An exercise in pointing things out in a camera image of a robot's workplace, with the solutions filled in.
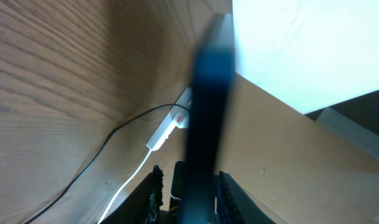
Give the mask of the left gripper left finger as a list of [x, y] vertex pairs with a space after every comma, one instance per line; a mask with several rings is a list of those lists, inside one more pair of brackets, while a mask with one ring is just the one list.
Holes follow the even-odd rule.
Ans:
[[155, 165], [152, 172], [101, 224], [159, 224], [163, 176], [162, 170]]

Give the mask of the blue smartphone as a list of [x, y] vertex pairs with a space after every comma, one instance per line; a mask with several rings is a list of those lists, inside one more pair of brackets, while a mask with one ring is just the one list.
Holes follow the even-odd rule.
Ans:
[[232, 14], [217, 14], [195, 49], [192, 104], [185, 144], [185, 176], [179, 223], [208, 223], [213, 207], [213, 170], [235, 73]]

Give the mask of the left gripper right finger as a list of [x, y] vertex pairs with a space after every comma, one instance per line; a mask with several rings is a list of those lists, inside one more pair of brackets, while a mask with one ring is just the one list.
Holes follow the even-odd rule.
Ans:
[[233, 177], [222, 171], [218, 174], [216, 199], [219, 224], [275, 224]]

